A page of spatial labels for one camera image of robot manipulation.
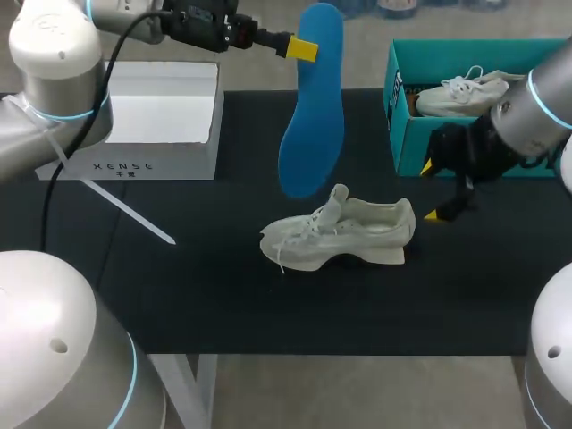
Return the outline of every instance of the shoelace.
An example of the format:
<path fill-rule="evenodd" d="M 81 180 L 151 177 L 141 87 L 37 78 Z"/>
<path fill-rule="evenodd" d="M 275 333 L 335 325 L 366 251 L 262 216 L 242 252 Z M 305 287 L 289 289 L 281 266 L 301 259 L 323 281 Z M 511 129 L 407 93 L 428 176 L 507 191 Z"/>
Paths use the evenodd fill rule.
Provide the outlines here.
<path fill-rule="evenodd" d="M 282 241 L 278 245 L 278 253 L 276 255 L 276 262 L 280 266 L 280 271 L 282 271 L 282 274 L 285 274 L 285 272 L 284 272 L 284 266 L 282 265 L 282 261 L 280 258 L 282 255 L 282 249 L 284 245 L 289 240 L 296 237 L 299 237 L 300 241 L 305 241 L 310 236 L 320 237 L 320 225 L 318 225 L 318 218 L 319 215 L 322 213 L 322 210 L 324 210 L 323 206 L 315 210 L 314 213 L 310 215 L 310 218 L 307 221 L 302 223 L 298 228 L 293 229 L 293 231 L 291 231 L 290 233 L 285 234 L 284 237 L 282 238 Z M 338 230 L 336 228 L 333 228 L 333 233 L 334 235 L 338 235 Z"/>
<path fill-rule="evenodd" d="M 467 76 L 465 77 L 457 76 L 456 78 L 450 80 L 442 80 L 441 84 L 449 90 L 450 96 L 454 99 L 457 99 L 459 94 L 463 94 L 465 92 L 471 94 L 475 89 L 481 88 L 480 83 L 469 79 L 469 76 L 473 73 L 473 70 L 475 69 L 481 72 L 479 78 L 482 78 L 484 73 L 483 67 L 481 67 L 480 65 L 474 65 L 469 69 Z"/>

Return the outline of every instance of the black cable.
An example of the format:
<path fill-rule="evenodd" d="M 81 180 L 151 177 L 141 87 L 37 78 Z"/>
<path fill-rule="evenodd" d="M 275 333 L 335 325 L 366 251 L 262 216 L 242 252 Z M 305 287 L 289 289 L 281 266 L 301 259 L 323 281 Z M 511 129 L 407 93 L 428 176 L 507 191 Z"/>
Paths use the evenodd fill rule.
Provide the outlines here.
<path fill-rule="evenodd" d="M 65 156 L 70 159 L 73 154 L 80 148 L 81 143 L 83 140 L 88 136 L 89 132 L 91 131 L 94 123 L 96 122 L 97 116 L 99 115 L 99 111 L 101 110 L 101 105 L 104 103 L 105 98 L 107 97 L 107 91 L 109 86 L 109 80 L 111 79 L 111 73 L 114 70 L 115 63 L 117 62 L 117 57 L 119 56 L 119 52 L 121 51 L 125 40 L 131 34 L 131 32 L 144 20 L 147 18 L 171 18 L 172 13 L 166 11 L 153 11 L 153 12 L 145 12 L 139 15 L 135 20 L 131 23 L 131 25 L 123 32 L 123 34 L 119 37 L 117 44 L 115 45 L 114 52 L 109 59 L 109 65 L 107 65 L 107 70 L 105 71 L 104 79 L 101 83 L 101 86 L 96 89 L 96 96 L 95 101 L 93 104 L 93 112 L 92 114 L 86 119 L 83 126 L 81 127 L 78 134 L 75 136 L 71 144 L 65 149 Z M 47 243 L 47 224 L 49 220 L 49 210 L 50 210 L 50 203 L 52 201 L 52 196 L 54 195 L 54 187 L 57 183 L 57 178 L 60 176 L 60 173 L 63 170 L 63 164 L 60 163 L 57 168 L 55 169 L 54 175 L 50 180 L 49 184 L 47 185 L 46 197 L 44 198 L 44 206 L 42 208 L 42 224 L 40 230 L 40 245 L 39 249 L 41 252 L 46 252 L 46 243 Z"/>

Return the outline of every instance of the shoe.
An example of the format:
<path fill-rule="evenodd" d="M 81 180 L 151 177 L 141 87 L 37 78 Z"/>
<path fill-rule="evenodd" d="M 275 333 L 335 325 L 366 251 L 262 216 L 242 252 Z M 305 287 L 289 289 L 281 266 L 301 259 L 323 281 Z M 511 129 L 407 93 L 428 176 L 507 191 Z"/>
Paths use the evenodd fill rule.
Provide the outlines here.
<path fill-rule="evenodd" d="M 418 0 L 377 0 L 377 8 L 383 18 L 403 20 L 416 14 L 418 3 Z"/>
<path fill-rule="evenodd" d="M 469 79 L 473 70 L 480 70 L 478 78 Z M 419 93 L 416 107 L 423 116 L 473 116 L 488 112 L 509 90 L 509 82 L 522 80 L 525 76 L 493 71 L 483 76 L 483 67 L 475 65 L 464 78 L 457 76 L 444 80 L 438 88 Z"/>
<path fill-rule="evenodd" d="M 271 261 L 299 271 L 316 271 L 331 257 L 351 254 L 373 264 L 404 264 L 403 247 L 415 232 L 413 208 L 348 199 L 336 185 L 328 202 L 311 215 L 271 223 L 261 232 L 260 249 Z"/>

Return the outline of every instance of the shoe insole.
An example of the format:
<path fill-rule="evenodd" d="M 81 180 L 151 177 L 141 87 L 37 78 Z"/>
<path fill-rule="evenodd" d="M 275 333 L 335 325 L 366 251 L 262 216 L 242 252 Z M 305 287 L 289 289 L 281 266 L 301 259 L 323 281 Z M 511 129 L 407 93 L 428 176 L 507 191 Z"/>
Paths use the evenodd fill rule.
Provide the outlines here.
<path fill-rule="evenodd" d="M 305 198 L 327 181 L 343 145 L 340 12 L 330 4 L 308 7 L 298 38 L 318 44 L 318 55 L 315 63 L 298 62 L 298 103 L 282 139 L 278 172 L 287 196 Z"/>

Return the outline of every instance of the black table surface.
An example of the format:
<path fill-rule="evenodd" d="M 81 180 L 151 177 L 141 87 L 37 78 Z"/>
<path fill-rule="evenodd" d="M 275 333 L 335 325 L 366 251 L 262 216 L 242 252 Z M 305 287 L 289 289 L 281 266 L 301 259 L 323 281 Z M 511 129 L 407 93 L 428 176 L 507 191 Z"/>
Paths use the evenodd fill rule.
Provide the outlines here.
<path fill-rule="evenodd" d="M 343 96 L 346 141 L 327 186 L 280 190 L 293 92 L 226 94 L 215 181 L 107 182 L 169 246 L 80 183 L 56 190 L 50 251 L 80 269 L 147 353 L 520 355 L 544 284 L 572 260 L 572 204 L 554 180 L 502 180 L 451 225 L 423 216 L 447 180 L 396 177 L 381 90 Z M 336 182 L 372 202 L 409 198 L 417 230 L 399 266 L 332 260 L 288 271 L 258 247 L 270 222 L 309 214 Z M 0 187 L 0 249 L 36 248 L 44 183 Z"/>

